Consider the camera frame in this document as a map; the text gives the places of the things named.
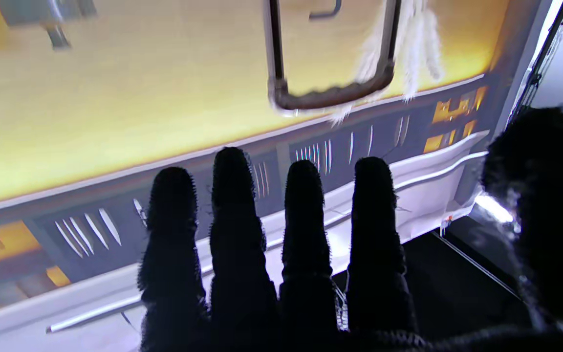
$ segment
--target white fringe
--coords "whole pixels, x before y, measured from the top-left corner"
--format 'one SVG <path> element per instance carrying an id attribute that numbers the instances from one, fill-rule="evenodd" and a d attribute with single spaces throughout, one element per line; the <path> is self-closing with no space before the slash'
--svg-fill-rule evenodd
<path id="1" fill-rule="evenodd" d="M 383 0 L 378 12 L 373 31 L 362 44 L 362 56 L 358 61 L 355 81 L 364 83 L 375 76 L 377 63 L 382 48 L 384 31 L 384 12 L 386 2 Z M 399 15 L 397 42 L 394 57 L 397 62 L 395 70 L 404 72 L 404 98 L 408 102 L 418 93 L 419 73 L 424 61 L 431 78 L 438 82 L 444 77 L 440 62 L 440 36 L 438 36 L 438 20 L 427 4 L 428 0 L 403 0 Z M 362 99 L 362 102 L 379 100 L 384 91 L 375 92 Z M 357 105 L 349 103 L 343 105 L 339 111 L 330 115 L 333 126 L 338 125 Z"/>
<path id="2" fill-rule="evenodd" d="M 425 11 L 425 63 L 434 82 L 442 81 L 444 70 L 440 62 L 440 36 L 438 19 L 430 9 Z"/>

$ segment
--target yellow wall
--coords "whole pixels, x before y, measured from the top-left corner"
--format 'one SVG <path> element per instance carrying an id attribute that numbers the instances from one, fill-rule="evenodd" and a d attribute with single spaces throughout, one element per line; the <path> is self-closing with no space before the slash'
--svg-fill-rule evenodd
<path id="1" fill-rule="evenodd" d="M 487 69 L 508 1 L 436 1 L 439 85 Z M 98 17 L 65 25 L 59 52 L 39 26 L 0 18 L 0 200 L 300 122 L 268 105 L 261 3 L 95 0 Z M 379 2 L 346 1 L 319 24 L 308 14 L 332 1 L 281 3 L 291 86 L 348 82 Z"/>

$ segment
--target metal frame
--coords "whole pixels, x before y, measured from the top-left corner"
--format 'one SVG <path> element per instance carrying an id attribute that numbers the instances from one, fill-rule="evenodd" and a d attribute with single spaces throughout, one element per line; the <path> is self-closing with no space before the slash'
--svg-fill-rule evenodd
<path id="1" fill-rule="evenodd" d="M 498 119 L 497 127 L 494 130 L 492 140 L 494 140 L 494 138 L 496 138 L 505 130 L 505 127 L 507 127 L 507 123 L 512 116 L 512 108 L 514 107 L 515 102 L 520 98 L 519 89 L 522 82 L 521 78 L 525 77 L 525 75 L 527 74 L 529 64 L 531 63 L 534 52 L 536 51 L 536 46 L 538 45 L 538 38 L 540 37 L 542 25 L 545 18 L 547 17 L 547 14 L 549 13 L 551 2 L 552 0 L 540 0 L 538 12 L 536 13 L 534 22 L 529 30 L 529 38 L 525 43 L 525 48 L 520 57 L 520 63 L 518 64 L 516 73 L 514 74 L 512 87 L 510 88 L 509 93 L 507 94 L 507 98 L 505 99 L 505 104 L 503 105 L 503 110 L 501 111 L 500 117 Z"/>
<path id="2" fill-rule="evenodd" d="M 279 0 L 264 0 L 268 98 L 273 108 L 286 115 L 324 113 L 388 87 L 394 77 L 394 48 L 400 9 L 401 0 L 386 2 L 382 49 L 373 78 L 364 83 L 354 82 L 346 87 L 332 87 L 326 91 L 312 91 L 297 96 L 288 91 L 288 81 L 284 75 Z"/>
<path id="3" fill-rule="evenodd" d="M 538 91 L 538 86 L 543 78 L 543 67 L 545 63 L 550 62 L 552 57 L 547 56 L 551 47 L 553 46 L 554 42 L 557 38 L 557 33 L 560 31 L 561 26 L 563 26 L 563 2 L 562 5 L 556 15 L 556 18 L 553 22 L 553 25 L 549 29 L 549 34 L 547 35 L 546 40 L 544 41 L 544 45 L 536 58 L 536 62 L 534 62 L 534 66 L 527 77 L 527 83 L 525 83 L 525 89 L 523 90 L 522 94 L 520 95 L 516 106 L 514 106 L 514 111 L 512 112 L 512 116 L 518 114 L 522 109 L 527 109 L 531 102 L 534 100 L 534 96 L 536 95 L 536 91 Z"/>

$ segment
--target white light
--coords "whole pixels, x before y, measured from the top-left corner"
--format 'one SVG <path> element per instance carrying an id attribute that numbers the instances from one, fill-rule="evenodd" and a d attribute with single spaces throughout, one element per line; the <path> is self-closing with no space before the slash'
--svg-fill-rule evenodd
<path id="1" fill-rule="evenodd" d="M 264 166 L 264 179 L 266 180 L 266 194 L 270 194 L 271 188 L 268 185 L 268 172 L 266 172 L 266 162 L 262 162 L 262 165 Z"/>
<path id="2" fill-rule="evenodd" d="M 319 150 L 319 144 L 317 143 L 317 170 L 319 170 L 320 172 L 320 150 Z"/>
<path id="3" fill-rule="evenodd" d="M 99 232 L 99 229 L 96 227 L 96 225 L 94 225 L 94 222 L 92 222 L 92 219 L 90 218 L 90 215 L 84 213 L 85 218 L 88 221 L 88 224 L 90 225 L 90 227 L 92 228 L 92 231 L 94 232 L 95 235 L 97 235 L 97 237 L 99 238 L 99 241 L 101 241 L 101 243 L 103 243 L 103 246 L 106 249 L 108 248 L 108 243 L 106 242 L 106 239 L 103 238 L 103 235 L 101 234 L 101 232 Z"/>
<path id="4" fill-rule="evenodd" d="M 266 188 L 264 188 L 264 173 L 262 172 L 262 164 L 258 164 L 258 169 L 260 170 L 260 180 L 262 181 L 262 198 L 266 196 Z"/>
<path id="5" fill-rule="evenodd" d="M 105 222 L 106 226 L 108 226 L 108 230 L 112 234 L 112 237 L 114 237 L 114 239 L 116 240 L 116 243 L 119 243 L 119 245 L 121 245 L 121 236 L 116 230 L 116 226 L 114 226 L 112 219 L 110 219 L 110 216 L 108 216 L 108 212 L 105 209 L 101 208 L 99 209 L 99 215 L 101 215 L 103 222 Z"/>
<path id="6" fill-rule="evenodd" d="M 331 173 L 331 140 L 329 140 L 329 164 L 327 165 L 329 168 L 328 173 Z"/>
<path id="7" fill-rule="evenodd" d="M 258 172 L 255 169 L 255 167 L 253 167 L 253 174 L 255 175 L 255 188 L 258 190 L 258 198 L 261 198 L 261 195 L 260 195 L 260 179 L 258 178 Z"/>
<path id="8" fill-rule="evenodd" d="M 325 141 L 325 174 L 328 173 L 327 165 L 329 165 L 329 163 L 327 158 L 327 141 Z"/>
<path id="9" fill-rule="evenodd" d="M 351 140 L 349 142 L 349 165 L 351 165 L 351 158 L 353 158 L 353 132 L 351 132 Z"/>
<path id="10" fill-rule="evenodd" d="M 65 238 L 66 243 L 69 244 L 69 246 L 78 254 L 78 256 L 80 256 L 80 258 L 83 258 L 82 254 L 73 245 L 73 242 L 71 242 L 71 240 L 69 239 L 69 236 L 67 236 L 65 234 L 65 231 L 62 229 L 62 227 L 60 227 L 60 224 L 57 221 L 56 221 L 56 227 L 58 228 L 58 231 L 60 231 L 60 234 L 62 235 L 62 237 Z"/>
<path id="11" fill-rule="evenodd" d="M 480 194 L 476 196 L 475 203 L 477 203 L 480 207 L 487 210 L 495 219 L 499 222 L 512 222 L 514 221 L 514 217 L 510 212 L 508 212 L 505 208 L 503 208 L 496 200 L 492 197 L 487 196 L 485 194 Z"/>
<path id="12" fill-rule="evenodd" d="M 78 245 L 80 245 L 81 249 L 84 251 L 84 253 L 87 254 L 88 256 L 88 251 L 86 250 L 86 248 L 82 245 L 82 242 L 80 242 L 80 240 L 78 239 L 78 236 L 75 235 L 75 232 L 73 232 L 73 230 L 71 230 L 71 227 L 69 226 L 68 223 L 66 223 L 66 220 L 62 220 L 62 223 L 64 223 L 64 225 L 66 226 L 66 229 L 69 230 L 69 233 L 71 234 L 71 236 L 73 236 L 73 239 L 75 240 L 75 242 L 78 243 Z"/>
<path id="13" fill-rule="evenodd" d="M 84 234 L 84 232 L 82 231 L 81 227 L 78 226 L 78 223 L 75 221 L 74 218 L 69 217 L 69 220 L 71 220 L 71 223 L 73 224 L 73 227 L 75 228 L 75 230 L 78 232 L 78 234 L 80 234 L 82 240 L 84 241 L 84 243 L 87 244 L 88 249 L 90 249 L 90 252 L 92 254 L 94 254 L 94 250 L 92 250 L 92 245 L 90 244 L 90 241 L 88 241 L 88 238 L 86 237 L 86 235 Z"/>
<path id="14" fill-rule="evenodd" d="M 134 208 L 136 208 L 136 212 L 138 213 L 138 216 L 140 217 L 140 219 L 143 221 L 143 225 L 145 226 L 145 229 L 147 228 L 147 214 L 145 214 L 145 210 L 143 209 L 143 206 L 140 205 L 140 202 L 138 202 L 138 199 L 134 198 Z"/>
<path id="15" fill-rule="evenodd" d="M 373 147 L 373 125 L 370 126 L 370 140 L 368 141 L 368 154 L 370 156 L 370 149 Z"/>

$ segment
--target metal handle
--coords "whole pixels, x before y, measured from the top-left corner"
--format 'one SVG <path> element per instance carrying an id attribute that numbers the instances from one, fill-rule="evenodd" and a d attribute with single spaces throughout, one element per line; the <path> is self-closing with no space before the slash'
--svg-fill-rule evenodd
<path id="1" fill-rule="evenodd" d="M 336 6 L 328 13 L 311 13 L 310 20 L 321 20 L 323 18 L 335 17 L 342 8 L 342 0 L 336 0 Z"/>
<path id="2" fill-rule="evenodd" d="M 312 91 L 294 95 L 288 91 L 283 71 L 282 31 L 280 27 L 279 0 L 264 0 L 266 47 L 268 58 L 268 96 L 272 105 L 282 112 L 297 114 L 306 110 L 336 107 L 388 87 L 394 76 L 394 47 L 397 38 L 401 0 L 388 0 L 384 13 L 384 35 L 375 76 L 364 83 L 351 83 L 346 87 L 332 87 L 326 91 Z"/>

